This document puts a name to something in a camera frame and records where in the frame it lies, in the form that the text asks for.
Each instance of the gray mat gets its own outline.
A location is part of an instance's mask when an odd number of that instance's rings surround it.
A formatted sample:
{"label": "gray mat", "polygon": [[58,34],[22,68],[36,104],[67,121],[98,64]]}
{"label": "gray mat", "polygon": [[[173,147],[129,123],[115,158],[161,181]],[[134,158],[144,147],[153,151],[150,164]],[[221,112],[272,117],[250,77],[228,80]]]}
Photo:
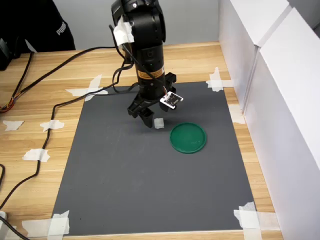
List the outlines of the gray mat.
{"label": "gray mat", "polygon": [[[241,229],[234,210],[253,196],[225,93],[205,82],[176,88],[177,110],[152,108],[160,130],[128,115],[135,93],[85,102],[53,210],[70,210],[70,235]],[[202,151],[172,148],[183,122],[206,131]]]}

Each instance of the small white cube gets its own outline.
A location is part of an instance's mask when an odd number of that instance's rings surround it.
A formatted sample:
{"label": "small white cube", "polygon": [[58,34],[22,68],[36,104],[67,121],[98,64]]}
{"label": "small white cube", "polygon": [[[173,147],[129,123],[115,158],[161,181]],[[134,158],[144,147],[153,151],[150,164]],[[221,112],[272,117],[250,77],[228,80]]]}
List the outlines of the small white cube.
{"label": "small white cube", "polygon": [[164,129],[165,123],[163,118],[156,118],[154,119],[154,128],[155,129]]}

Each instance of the white wall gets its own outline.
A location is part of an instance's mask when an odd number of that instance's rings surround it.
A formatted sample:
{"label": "white wall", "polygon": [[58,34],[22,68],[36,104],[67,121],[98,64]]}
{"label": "white wall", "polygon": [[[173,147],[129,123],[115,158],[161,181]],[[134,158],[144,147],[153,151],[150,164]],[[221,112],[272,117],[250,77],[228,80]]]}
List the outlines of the white wall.
{"label": "white wall", "polygon": [[[109,24],[113,25],[111,5],[115,0],[54,0],[69,24],[78,50],[113,46]],[[159,0],[167,41],[183,44],[218,41],[219,0]]]}

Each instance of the puma logo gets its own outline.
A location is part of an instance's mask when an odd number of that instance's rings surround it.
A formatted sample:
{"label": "puma logo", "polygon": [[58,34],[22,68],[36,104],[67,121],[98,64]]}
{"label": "puma logo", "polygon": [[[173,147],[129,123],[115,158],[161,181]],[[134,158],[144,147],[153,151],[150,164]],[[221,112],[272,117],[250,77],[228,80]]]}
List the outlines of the puma logo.
{"label": "puma logo", "polygon": [[67,29],[67,25],[65,22],[62,22],[61,27],[56,31],[56,33],[60,36]]}

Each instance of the masking tape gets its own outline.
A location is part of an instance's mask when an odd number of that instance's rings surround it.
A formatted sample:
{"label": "masking tape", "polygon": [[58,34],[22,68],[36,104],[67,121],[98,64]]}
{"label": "masking tape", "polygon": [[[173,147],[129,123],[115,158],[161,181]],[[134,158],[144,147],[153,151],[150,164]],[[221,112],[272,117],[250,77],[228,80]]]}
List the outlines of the masking tape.
{"label": "masking tape", "polygon": [[5,131],[15,131],[20,128],[20,126],[24,123],[25,121],[6,121],[3,120],[3,123],[6,125]]}
{"label": "masking tape", "polygon": [[48,155],[48,150],[38,148],[38,149],[30,149],[25,153],[25,155],[22,157],[22,160],[27,161],[38,161],[41,162],[48,162],[50,156]]}
{"label": "masking tape", "polygon": [[229,111],[230,111],[230,115],[233,123],[246,124],[245,117],[242,114],[239,104],[229,105]]}
{"label": "masking tape", "polygon": [[62,129],[65,126],[63,122],[59,120],[51,120],[49,122],[44,122],[40,124],[40,127],[43,128],[43,132],[47,131],[48,129]]}
{"label": "masking tape", "polygon": [[243,228],[245,240],[262,240],[261,230],[280,231],[277,215],[273,212],[258,212],[254,202],[239,206],[233,211]]}
{"label": "masking tape", "polygon": [[51,219],[22,221],[23,228],[28,232],[28,238],[47,238],[48,240],[62,240],[69,234],[69,211],[54,214]]}
{"label": "masking tape", "polygon": [[[91,82],[88,88],[79,88],[79,89],[66,89],[67,92],[71,93],[74,97],[80,97],[88,93],[93,93],[98,90],[101,90],[102,87],[99,87],[101,82],[102,74],[96,76]],[[108,91],[103,90],[95,94],[91,94],[85,98],[85,102],[90,101],[95,95],[107,95]]]}
{"label": "masking tape", "polygon": [[212,91],[223,91],[224,88],[233,88],[232,80],[221,80],[219,68],[216,67],[213,74],[210,74],[210,80],[206,81],[208,88]]}
{"label": "masking tape", "polygon": [[132,28],[129,22],[124,21],[124,16],[118,21],[118,24],[113,30],[114,38],[118,46],[126,43],[133,43],[135,41],[132,35]]}

